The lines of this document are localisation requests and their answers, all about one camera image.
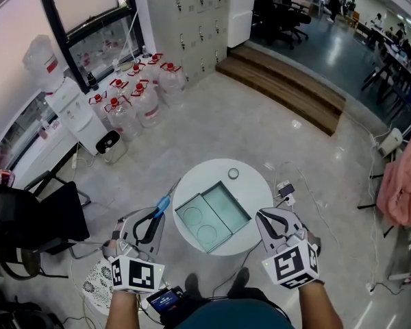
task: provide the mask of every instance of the shoe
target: shoe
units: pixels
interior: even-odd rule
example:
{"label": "shoe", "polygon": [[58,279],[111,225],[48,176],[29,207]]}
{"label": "shoe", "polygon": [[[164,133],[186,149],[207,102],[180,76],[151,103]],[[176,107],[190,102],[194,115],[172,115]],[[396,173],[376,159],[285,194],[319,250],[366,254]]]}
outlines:
{"label": "shoe", "polygon": [[248,280],[249,280],[249,270],[248,268],[243,267],[238,272],[238,275],[236,276],[236,279],[234,280],[230,291],[233,291],[234,289],[245,288],[245,286],[248,284]]}
{"label": "shoe", "polygon": [[190,273],[184,282],[184,288],[189,296],[194,300],[201,300],[203,297],[199,292],[198,277],[195,273]]}

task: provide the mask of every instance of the trash bin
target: trash bin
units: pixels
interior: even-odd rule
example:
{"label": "trash bin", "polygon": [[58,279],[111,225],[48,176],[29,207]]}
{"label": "trash bin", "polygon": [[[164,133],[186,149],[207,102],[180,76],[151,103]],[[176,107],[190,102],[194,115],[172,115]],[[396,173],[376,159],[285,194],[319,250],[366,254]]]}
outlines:
{"label": "trash bin", "polygon": [[106,163],[115,163],[126,154],[126,145],[115,130],[110,130],[97,144],[96,150]]}

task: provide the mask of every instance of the small bottle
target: small bottle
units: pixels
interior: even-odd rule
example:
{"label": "small bottle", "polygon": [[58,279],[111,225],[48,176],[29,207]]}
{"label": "small bottle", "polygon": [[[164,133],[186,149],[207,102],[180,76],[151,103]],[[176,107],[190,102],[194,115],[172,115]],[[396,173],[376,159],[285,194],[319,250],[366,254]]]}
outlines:
{"label": "small bottle", "polygon": [[92,88],[93,90],[99,89],[99,85],[94,75],[91,72],[87,72],[86,76],[87,76],[89,87]]}
{"label": "small bottle", "polygon": [[146,48],[146,45],[143,46],[143,48],[142,48],[142,53],[143,53],[142,58],[144,58],[144,59],[150,58],[150,57],[152,56],[152,55],[148,52],[148,49]]}

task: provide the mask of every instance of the black office chair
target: black office chair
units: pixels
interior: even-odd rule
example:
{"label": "black office chair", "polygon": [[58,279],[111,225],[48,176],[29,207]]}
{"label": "black office chair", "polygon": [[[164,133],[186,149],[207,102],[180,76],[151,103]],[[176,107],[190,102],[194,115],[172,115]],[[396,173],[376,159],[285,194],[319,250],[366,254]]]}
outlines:
{"label": "black office chair", "polygon": [[[292,2],[292,0],[282,0],[282,4],[283,4],[283,5],[287,5],[287,6],[289,6],[290,8],[292,7],[292,5],[298,6],[298,8],[294,7],[294,9],[296,9],[296,10],[298,9],[298,11],[299,11],[300,13],[302,13],[302,14],[305,15],[305,16],[307,16],[307,18],[305,19],[306,21],[305,21],[305,22],[302,22],[302,23],[309,24],[310,21],[312,20],[307,14],[305,14],[305,13],[302,11],[303,6],[299,5],[298,3],[294,3],[294,2]],[[294,28],[292,28],[290,31],[297,37],[297,40],[298,40],[299,42],[301,42],[301,39],[300,39],[299,34],[305,36],[306,40],[309,39],[309,36],[308,36],[306,33],[302,32],[300,29],[297,29],[297,28],[294,27]]]}
{"label": "black office chair", "polygon": [[[52,179],[63,186],[38,201],[40,189],[35,193],[30,190]],[[78,194],[86,198],[83,204]],[[77,190],[74,182],[65,182],[50,171],[36,178],[24,190],[0,184],[0,265],[3,270],[14,279],[26,280],[37,275],[49,276],[40,266],[41,252],[54,255],[70,248],[72,256],[78,258],[72,246],[85,243],[84,240],[90,236],[82,210],[82,206],[90,202],[89,196]],[[19,252],[21,262],[17,261]],[[29,275],[18,275],[7,263],[23,264]]]}
{"label": "black office chair", "polygon": [[284,32],[290,32],[297,36],[301,42],[296,26],[300,23],[308,24],[311,18],[303,13],[300,9],[283,3],[274,3],[273,0],[255,0],[254,1],[254,18],[253,22],[262,28],[262,34],[266,38],[268,45],[276,38],[285,40],[290,49],[294,49],[292,35]]}

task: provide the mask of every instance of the wooden stair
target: wooden stair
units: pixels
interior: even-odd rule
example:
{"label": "wooden stair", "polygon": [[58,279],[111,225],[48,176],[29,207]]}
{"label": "wooden stair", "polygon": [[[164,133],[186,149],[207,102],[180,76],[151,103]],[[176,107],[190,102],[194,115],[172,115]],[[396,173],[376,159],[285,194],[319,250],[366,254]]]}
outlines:
{"label": "wooden stair", "polygon": [[216,70],[286,106],[333,135],[345,99],[304,72],[244,45],[233,49]]}

